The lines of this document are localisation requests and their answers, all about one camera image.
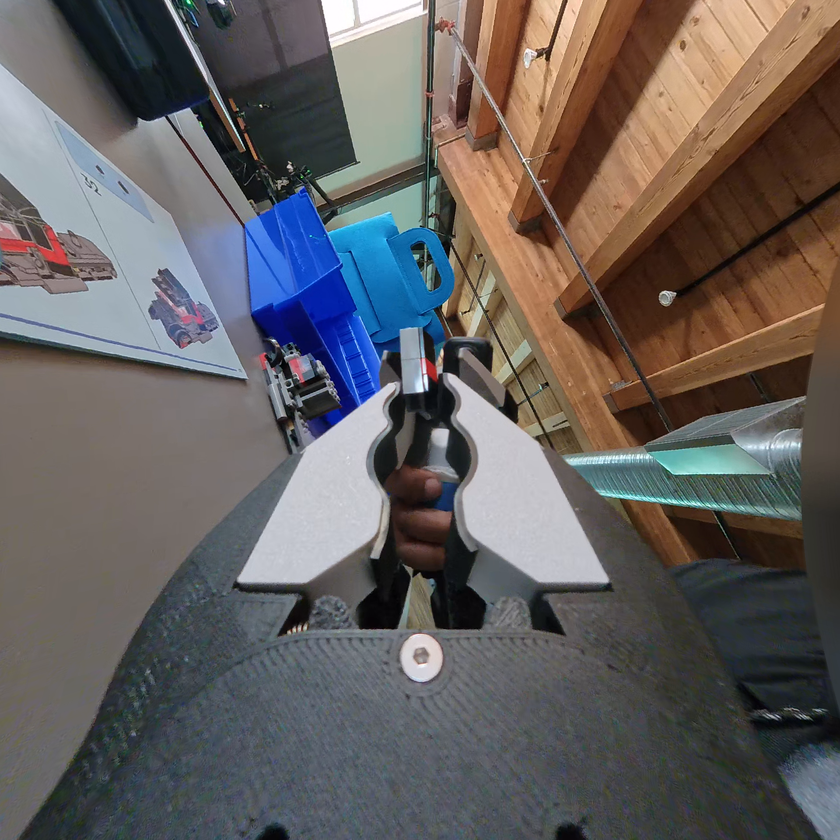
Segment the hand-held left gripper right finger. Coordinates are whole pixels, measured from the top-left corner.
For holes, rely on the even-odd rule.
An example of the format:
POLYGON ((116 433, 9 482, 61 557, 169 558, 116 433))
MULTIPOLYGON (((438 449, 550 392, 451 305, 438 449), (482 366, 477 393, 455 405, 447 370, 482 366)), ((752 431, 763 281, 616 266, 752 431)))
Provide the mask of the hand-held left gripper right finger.
POLYGON ((607 590, 610 577, 559 480, 559 464, 455 374, 447 460, 460 483, 444 568, 450 593, 484 602, 516 595, 607 590))

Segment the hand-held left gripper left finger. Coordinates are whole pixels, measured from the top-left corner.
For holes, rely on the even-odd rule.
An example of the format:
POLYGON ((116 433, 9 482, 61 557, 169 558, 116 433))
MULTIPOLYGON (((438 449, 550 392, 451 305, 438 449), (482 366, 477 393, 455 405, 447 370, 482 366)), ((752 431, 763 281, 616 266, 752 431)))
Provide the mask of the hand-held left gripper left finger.
POLYGON ((387 496, 374 452, 393 430, 399 384, 303 450, 236 580, 240 589, 318 599, 364 599, 375 588, 371 554, 385 538, 387 496))

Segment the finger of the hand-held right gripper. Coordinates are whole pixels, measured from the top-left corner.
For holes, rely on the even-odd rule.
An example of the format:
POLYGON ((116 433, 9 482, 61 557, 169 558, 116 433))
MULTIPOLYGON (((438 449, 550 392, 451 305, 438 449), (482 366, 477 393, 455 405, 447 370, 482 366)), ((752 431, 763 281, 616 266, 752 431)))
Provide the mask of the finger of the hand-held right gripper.
POLYGON ((518 405, 507 388, 492 374, 491 346, 458 346, 457 376, 478 396, 503 413, 514 424, 518 422, 518 405))
POLYGON ((385 414, 389 421, 389 431, 385 443, 380 445, 380 453, 393 456, 393 466, 417 466, 417 432, 419 430, 417 412, 411 410, 403 389, 402 363, 399 353, 386 351, 381 359, 380 384, 383 390, 393 385, 395 390, 385 405, 385 414))

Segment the small grey red brick assembly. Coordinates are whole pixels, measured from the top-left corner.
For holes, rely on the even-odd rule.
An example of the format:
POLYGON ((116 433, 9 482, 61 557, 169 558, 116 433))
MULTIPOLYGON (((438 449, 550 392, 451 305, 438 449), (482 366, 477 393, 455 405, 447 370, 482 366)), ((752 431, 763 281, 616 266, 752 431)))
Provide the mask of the small grey red brick assembly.
POLYGON ((406 410, 431 420, 438 410, 438 370, 433 337, 419 327, 400 331, 402 394, 406 410))

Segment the toy brick vehicle model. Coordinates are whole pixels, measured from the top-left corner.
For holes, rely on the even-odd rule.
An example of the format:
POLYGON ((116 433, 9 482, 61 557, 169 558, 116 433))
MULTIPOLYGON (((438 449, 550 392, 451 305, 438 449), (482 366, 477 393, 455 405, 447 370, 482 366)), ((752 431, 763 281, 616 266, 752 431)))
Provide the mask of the toy brick vehicle model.
POLYGON ((327 369, 294 343, 265 339, 268 351, 259 361, 278 428, 290 455, 314 442, 319 431, 311 423, 341 408, 340 396, 327 369))

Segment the grey desk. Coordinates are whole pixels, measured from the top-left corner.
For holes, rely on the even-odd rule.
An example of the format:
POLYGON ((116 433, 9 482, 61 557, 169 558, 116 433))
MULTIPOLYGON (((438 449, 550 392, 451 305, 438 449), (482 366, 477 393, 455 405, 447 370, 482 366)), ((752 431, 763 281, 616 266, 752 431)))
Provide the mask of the grey desk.
POLYGON ((131 123, 52 2, 1 15, 2 64, 172 215, 248 373, 2 339, 1 817, 17 838, 163 585, 287 451, 249 310, 254 213, 196 118, 131 123))

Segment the person's right hand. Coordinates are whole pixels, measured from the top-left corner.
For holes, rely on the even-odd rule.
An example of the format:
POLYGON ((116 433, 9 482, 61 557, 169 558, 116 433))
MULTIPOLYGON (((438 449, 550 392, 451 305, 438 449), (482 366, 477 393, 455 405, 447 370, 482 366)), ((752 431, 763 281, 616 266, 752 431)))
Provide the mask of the person's right hand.
POLYGON ((435 505, 444 484, 431 471, 403 465, 389 476, 385 488, 390 495, 396 554, 402 563, 423 574, 435 574, 445 567, 445 544, 452 513, 435 505))

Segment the blue felt bag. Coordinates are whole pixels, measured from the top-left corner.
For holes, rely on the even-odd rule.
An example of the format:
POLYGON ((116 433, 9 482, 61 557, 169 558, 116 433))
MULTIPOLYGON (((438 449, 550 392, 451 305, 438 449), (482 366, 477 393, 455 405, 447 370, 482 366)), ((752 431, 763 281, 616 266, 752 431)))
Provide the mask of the blue felt bag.
POLYGON ((450 298, 455 275, 436 234, 425 227, 400 233, 391 213, 329 232, 342 263, 342 276, 379 354, 399 349, 402 329, 421 328, 436 349, 445 331, 435 310, 450 298), (439 275, 435 290, 427 288, 413 247, 424 245, 439 275))

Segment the steel ceiling pipe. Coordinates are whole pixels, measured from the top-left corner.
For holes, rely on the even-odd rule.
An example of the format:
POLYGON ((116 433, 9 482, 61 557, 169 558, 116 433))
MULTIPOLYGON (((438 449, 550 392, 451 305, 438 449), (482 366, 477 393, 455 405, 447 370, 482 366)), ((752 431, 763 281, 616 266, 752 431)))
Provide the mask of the steel ceiling pipe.
POLYGON ((530 183, 530 185, 533 187, 534 192, 536 193, 538 199, 540 200, 545 212, 549 216, 550 221, 552 222, 552 224, 557 229, 558 234, 560 235, 560 238, 562 239, 565 247, 567 248, 567 250, 570 254, 570 257, 572 258, 572 260, 574 262, 575 267, 581 272, 584 283, 585 283, 585 286, 586 286, 586 289, 592 294, 595 305, 598 307, 599 311, 603 315, 603 318, 606 320, 606 322, 607 322, 608 326, 610 327, 612 333, 614 334, 616 340, 619 342, 619 344, 620 344, 625 356, 627 357, 629 363, 632 365, 633 370, 636 373, 640 384, 643 386, 644 392, 647 394, 647 397, 649 398, 649 401, 654 406, 654 408, 657 412, 657 415, 659 416, 662 424, 665 426, 666 432, 670 433, 670 432, 674 431, 675 427, 671 423, 670 418, 667 415, 667 412, 665 411, 665 409, 662 406, 661 402, 659 401, 653 387, 651 386, 648 378, 643 373, 639 363, 637 362, 637 358, 636 358, 634 352, 632 351, 631 347, 629 346, 629 344, 628 344, 628 342, 627 342, 627 340, 624 336, 624 333, 621 331, 619 325, 617 324, 617 321, 614 319, 614 316, 613 316, 613 313, 612 313, 611 309, 609 308, 606 301, 604 300, 601 292, 596 287, 590 273, 588 272, 588 269, 585 267, 582 259, 580 258, 580 255, 578 254, 578 252, 575 250, 574 246, 572 245, 571 239, 568 236, 564 226, 562 225, 557 213, 555 212, 549 197, 546 195, 545 191, 543 190, 543 186, 540 182, 540 179, 535 175, 535 173, 534 173, 534 171, 531 167, 531 164, 530 164, 530 158, 526 157, 524 155, 524 153, 522 153, 518 143, 513 138, 513 134, 508 127, 508 123, 505 120, 505 118, 502 114, 502 111, 497 104, 497 101, 493 98, 492 94, 490 93, 490 90, 488 88, 488 85, 487 85, 485 79, 483 78, 483 76, 480 75, 480 72, 478 70, 478 67, 477 67, 475 61, 469 56, 469 52, 467 50, 467 47, 465 46, 465 44, 463 42, 463 39, 461 38, 460 34, 457 31, 457 25, 455 23, 453 23, 451 21, 448 21, 447 19, 444 19, 444 18, 441 17, 434 24, 434 31, 445 32, 446 34, 448 34, 454 40, 455 46, 456 46, 457 50, 460 52, 460 54, 462 55, 462 57, 465 59, 465 61, 467 63, 467 66, 468 66, 468 69, 470 70, 471 74, 473 75, 474 80, 477 83, 477 86, 478 86, 480 92, 485 97, 485 99, 488 101, 490 109, 492 110, 494 116, 497 118, 500 127, 502 128, 504 133, 507 135, 509 141, 511 142, 513 150, 515 151, 517 157, 519 158, 519 161, 522 165, 524 173, 527 177, 528 183, 530 183))

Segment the black curtain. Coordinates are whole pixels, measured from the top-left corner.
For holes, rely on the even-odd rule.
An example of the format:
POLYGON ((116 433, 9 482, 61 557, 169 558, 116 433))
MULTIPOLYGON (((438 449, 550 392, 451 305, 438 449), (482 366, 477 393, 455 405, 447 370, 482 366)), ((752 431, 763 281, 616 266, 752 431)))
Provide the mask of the black curtain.
POLYGON ((230 29, 192 30, 258 157, 320 178, 357 163, 320 1, 233 1, 230 29))

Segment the brick instruction booklet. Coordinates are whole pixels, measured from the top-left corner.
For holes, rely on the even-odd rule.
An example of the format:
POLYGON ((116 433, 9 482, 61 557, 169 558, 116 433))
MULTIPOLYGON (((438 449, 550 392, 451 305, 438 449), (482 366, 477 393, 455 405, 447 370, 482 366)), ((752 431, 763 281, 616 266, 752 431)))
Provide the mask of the brick instruction booklet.
POLYGON ((1 334, 247 379, 172 216, 1 73, 1 334))

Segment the bright window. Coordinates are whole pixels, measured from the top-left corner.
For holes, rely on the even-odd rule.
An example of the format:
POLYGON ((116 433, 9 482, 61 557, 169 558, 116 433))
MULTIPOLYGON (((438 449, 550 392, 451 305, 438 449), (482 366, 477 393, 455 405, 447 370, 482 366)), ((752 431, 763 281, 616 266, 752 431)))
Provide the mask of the bright window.
POLYGON ((423 1, 321 1, 331 38, 384 23, 403 13, 424 11, 423 1))

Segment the person's grey sweatshirt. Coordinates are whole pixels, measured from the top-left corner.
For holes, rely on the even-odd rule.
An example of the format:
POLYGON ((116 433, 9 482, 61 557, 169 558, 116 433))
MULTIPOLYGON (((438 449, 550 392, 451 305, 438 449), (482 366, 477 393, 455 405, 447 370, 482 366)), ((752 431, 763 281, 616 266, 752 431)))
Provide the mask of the person's grey sweatshirt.
POLYGON ((838 719, 798 722, 785 737, 791 744, 780 774, 788 792, 820 838, 839 838, 838 719))

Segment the black hard case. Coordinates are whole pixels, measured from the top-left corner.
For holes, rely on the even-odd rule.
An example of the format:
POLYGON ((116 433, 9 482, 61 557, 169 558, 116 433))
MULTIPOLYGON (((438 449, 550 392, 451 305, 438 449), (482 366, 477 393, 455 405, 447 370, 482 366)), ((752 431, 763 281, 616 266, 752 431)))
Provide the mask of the black hard case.
POLYGON ((136 119, 154 121, 210 99, 209 85, 165 1, 55 1, 136 119))

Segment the silver ventilation duct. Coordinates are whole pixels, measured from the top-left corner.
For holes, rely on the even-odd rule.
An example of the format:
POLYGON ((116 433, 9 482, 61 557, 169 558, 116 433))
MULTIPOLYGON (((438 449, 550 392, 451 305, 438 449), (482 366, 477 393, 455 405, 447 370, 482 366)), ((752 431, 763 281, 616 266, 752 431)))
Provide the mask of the silver ventilation duct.
POLYGON ((645 446, 564 460, 603 497, 799 522, 805 405, 708 415, 645 446))

